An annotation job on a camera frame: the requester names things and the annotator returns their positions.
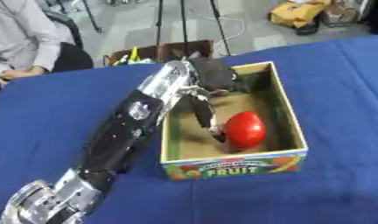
red ball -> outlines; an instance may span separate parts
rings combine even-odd
[[[225,126],[229,143],[238,151],[260,144],[265,138],[265,126],[260,117],[251,111],[232,116]]]

blue tablecloth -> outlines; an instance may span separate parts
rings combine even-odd
[[[159,138],[87,223],[378,223],[378,36],[225,58],[274,60],[310,150],[300,172],[173,182]],[[0,94],[0,212],[54,182],[108,112],[160,65],[16,80]]]

yellow bag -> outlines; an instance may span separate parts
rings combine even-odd
[[[282,3],[271,12],[270,21],[278,25],[299,28],[309,24],[330,4],[331,0],[312,0],[309,3]]]

tripod leg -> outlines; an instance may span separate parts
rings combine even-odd
[[[61,12],[63,14],[67,14],[67,11],[65,10],[64,4],[61,2],[61,0],[56,0],[56,3],[59,4],[59,7],[61,8]]]
[[[185,0],[181,0],[181,17],[182,17],[182,29],[184,31],[184,48],[185,48],[185,56],[189,56],[189,51],[187,49],[187,29],[186,29],[186,12],[185,12]]]
[[[160,33],[161,33],[161,27],[162,27],[162,13],[163,13],[163,0],[159,0],[159,9],[158,9],[158,13],[157,13],[157,47],[160,45]]]
[[[87,0],[82,0],[82,2],[84,3],[84,6],[86,7],[87,14],[88,14],[88,16],[89,16],[89,19],[91,20],[91,23],[93,24],[94,29],[95,29],[97,32],[101,33],[101,32],[102,32],[102,28],[99,27],[99,26],[96,24],[96,22],[95,22],[95,18],[94,18],[94,15],[93,15],[93,13],[91,12],[91,10],[89,9],[89,5],[88,5]]]
[[[215,18],[216,18],[216,22],[218,23],[220,34],[221,34],[221,37],[223,38],[224,46],[226,47],[226,52],[229,56],[231,56],[230,48],[228,47],[228,42],[226,40],[226,35],[224,34],[223,27],[221,26],[221,14],[216,8],[215,1],[214,0],[209,0],[209,1],[211,3],[213,14],[215,15]]]

black glove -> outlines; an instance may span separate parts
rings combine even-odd
[[[219,59],[189,59],[199,74],[199,86],[213,92],[218,89],[233,90],[235,71]]]

